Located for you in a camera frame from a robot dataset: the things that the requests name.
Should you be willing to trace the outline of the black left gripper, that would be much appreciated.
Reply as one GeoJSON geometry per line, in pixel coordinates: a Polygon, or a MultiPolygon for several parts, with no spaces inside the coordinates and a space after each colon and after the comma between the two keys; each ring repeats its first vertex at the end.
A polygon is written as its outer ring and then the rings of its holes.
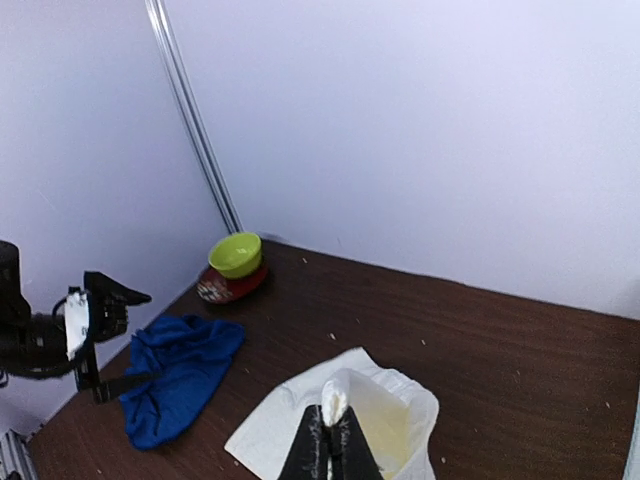
{"type": "Polygon", "coordinates": [[[98,271],[85,271],[84,289],[89,294],[90,327],[84,346],[73,360],[67,358],[64,303],[58,301],[49,315],[34,314],[24,297],[19,298],[19,373],[21,375],[65,375],[74,370],[78,391],[90,391],[96,404],[105,404],[153,380],[153,373],[124,375],[102,381],[95,344],[124,334],[128,308],[150,303],[148,294],[130,289],[98,271]]]}

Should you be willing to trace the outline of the white towel with blue emblem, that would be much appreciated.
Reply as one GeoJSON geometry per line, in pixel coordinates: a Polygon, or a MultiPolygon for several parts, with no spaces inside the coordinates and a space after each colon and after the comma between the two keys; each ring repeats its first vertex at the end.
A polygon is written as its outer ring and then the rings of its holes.
{"type": "Polygon", "coordinates": [[[433,393],[363,348],[283,382],[231,435],[225,449],[260,479],[278,479],[304,410],[320,405],[325,426],[352,407],[383,479],[432,479],[428,444],[439,403],[433,393]]]}

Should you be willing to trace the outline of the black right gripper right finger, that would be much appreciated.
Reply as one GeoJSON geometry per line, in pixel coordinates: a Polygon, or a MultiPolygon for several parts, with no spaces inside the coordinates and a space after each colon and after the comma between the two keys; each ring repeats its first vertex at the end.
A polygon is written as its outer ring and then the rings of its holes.
{"type": "Polygon", "coordinates": [[[348,407],[337,423],[328,427],[327,431],[328,479],[383,479],[352,407],[348,407]]]}

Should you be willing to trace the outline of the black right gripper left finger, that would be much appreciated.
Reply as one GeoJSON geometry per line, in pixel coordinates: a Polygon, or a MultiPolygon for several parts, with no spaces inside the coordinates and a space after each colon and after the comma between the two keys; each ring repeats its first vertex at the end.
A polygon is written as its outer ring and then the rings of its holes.
{"type": "Polygon", "coordinates": [[[329,439],[321,406],[308,406],[303,412],[278,480],[327,480],[331,464],[329,439]]]}

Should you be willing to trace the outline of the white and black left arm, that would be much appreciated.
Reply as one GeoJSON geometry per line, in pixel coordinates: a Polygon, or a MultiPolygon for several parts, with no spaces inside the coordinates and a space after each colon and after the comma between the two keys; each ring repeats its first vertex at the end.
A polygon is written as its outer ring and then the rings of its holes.
{"type": "Polygon", "coordinates": [[[48,380],[72,373],[79,391],[90,390],[104,404],[158,377],[143,372],[100,379],[95,345],[124,334],[128,309],[151,297],[97,271],[86,271],[83,282],[51,313],[34,313],[21,292],[19,248],[1,243],[2,386],[9,376],[48,380]]]}

